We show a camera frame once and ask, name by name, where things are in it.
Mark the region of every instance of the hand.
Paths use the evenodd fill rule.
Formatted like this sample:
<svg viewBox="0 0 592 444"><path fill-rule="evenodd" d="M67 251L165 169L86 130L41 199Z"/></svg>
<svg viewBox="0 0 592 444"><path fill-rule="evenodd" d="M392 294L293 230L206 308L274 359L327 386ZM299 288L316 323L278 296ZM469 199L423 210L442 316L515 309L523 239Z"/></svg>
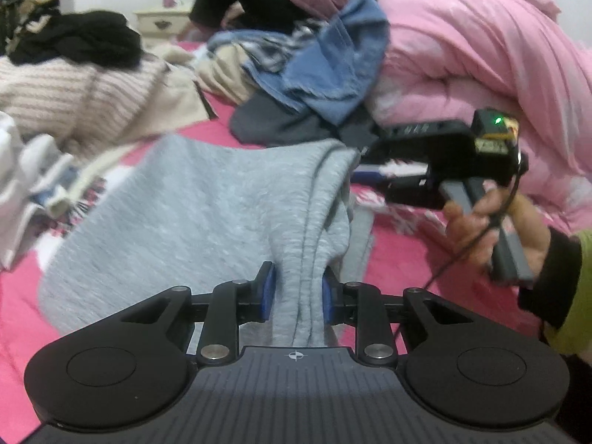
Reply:
<svg viewBox="0 0 592 444"><path fill-rule="evenodd" d="M494 189L479 200L473 213L463 215L463 209L455 202L448 202L444 207L444 216L448 219L446 235L455 245L455 252L460 251L489 225L489 215L497 212L508 196L507 189ZM520 237L526 260L535 278L543 268L551 233L543 222L534 205L521 194L516 194L508 209L508 215ZM491 260L493 247L499 239L499 230L492 229L466 255L465 259L472 264L484 267Z"/></svg>
<svg viewBox="0 0 592 444"><path fill-rule="evenodd" d="M224 15L224 18L222 18L222 23L220 23L220 26L226 29L226 26L232 20L234 20L238 16L241 16L244 12L245 11L243 10L243 6L239 2L236 2L230 8L228 8L226 14Z"/></svg>

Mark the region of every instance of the drawer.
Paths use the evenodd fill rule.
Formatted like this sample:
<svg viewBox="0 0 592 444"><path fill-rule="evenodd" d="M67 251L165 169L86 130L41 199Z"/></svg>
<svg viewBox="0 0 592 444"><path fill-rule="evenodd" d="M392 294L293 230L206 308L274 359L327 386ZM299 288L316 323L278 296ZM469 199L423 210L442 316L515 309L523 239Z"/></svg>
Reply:
<svg viewBox="0 0 592 444"><path fill-rule="evenodd" d="M141 35L168 37L178 34L189 21L184 14L151 14L138 17L138 32Z"/></svg>

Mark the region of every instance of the dark gray cloth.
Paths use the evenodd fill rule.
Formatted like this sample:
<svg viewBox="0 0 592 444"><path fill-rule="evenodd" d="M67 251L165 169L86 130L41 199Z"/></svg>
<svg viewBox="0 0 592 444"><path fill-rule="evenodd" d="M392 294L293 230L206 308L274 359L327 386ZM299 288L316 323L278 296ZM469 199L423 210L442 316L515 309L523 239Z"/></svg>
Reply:
<svg viewBox="0 0 592 444"><path fill-rule="evenodd" d="M230 131L242 144L280 147L335 138L363 150L378 139L378 126L360 105L336 127L310 108L296 112L258 90L230 118Z"/></svg>

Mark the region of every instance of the black sleeve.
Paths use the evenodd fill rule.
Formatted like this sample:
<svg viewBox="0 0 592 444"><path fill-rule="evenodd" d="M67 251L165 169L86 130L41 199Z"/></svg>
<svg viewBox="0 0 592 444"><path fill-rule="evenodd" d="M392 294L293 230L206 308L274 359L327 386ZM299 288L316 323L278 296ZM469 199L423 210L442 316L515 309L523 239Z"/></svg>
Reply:
<svg viewBox="0 0 592 444"><path fill-rule="evenodd" d="M518 305L559 329L578 287L582 248L577 238L550 230L551 245L541 275L532 290L520 289Z"/></svg>

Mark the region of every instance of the green sleeve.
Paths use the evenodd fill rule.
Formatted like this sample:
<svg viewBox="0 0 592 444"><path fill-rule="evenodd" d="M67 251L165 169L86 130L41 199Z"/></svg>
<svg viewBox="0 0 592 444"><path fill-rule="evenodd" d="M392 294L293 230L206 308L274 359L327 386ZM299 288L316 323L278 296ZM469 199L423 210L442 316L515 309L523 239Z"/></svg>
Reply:
<svg viewBox="0 0 592 444"><path fill-rule="evenodd" d="M582 267L569 313L560 329L545 326L549 344L561 354L577 354L592 341L592 230L578 234Z"/></svg>

